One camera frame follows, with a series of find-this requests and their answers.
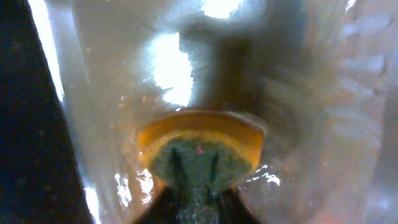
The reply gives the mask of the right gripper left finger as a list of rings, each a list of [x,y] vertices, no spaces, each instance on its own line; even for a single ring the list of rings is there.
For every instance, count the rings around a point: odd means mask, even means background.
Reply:
[[[184,191],[166,186],[149,208],[132,224],[182,224]]]

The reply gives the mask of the green yellow sponge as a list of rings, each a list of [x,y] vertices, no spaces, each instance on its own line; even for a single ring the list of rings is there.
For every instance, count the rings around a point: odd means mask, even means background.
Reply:
[[[240,114],[188,110],[143,126],[137,145],[142,165],[164,185],[221,192],[258,167],[266,132]]]

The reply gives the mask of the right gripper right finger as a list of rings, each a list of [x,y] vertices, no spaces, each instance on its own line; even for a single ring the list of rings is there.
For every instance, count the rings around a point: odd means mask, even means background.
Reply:
[[[221,224],[260,224],[260,221],[245,207],[238,191],[230,188],[216,197]]]

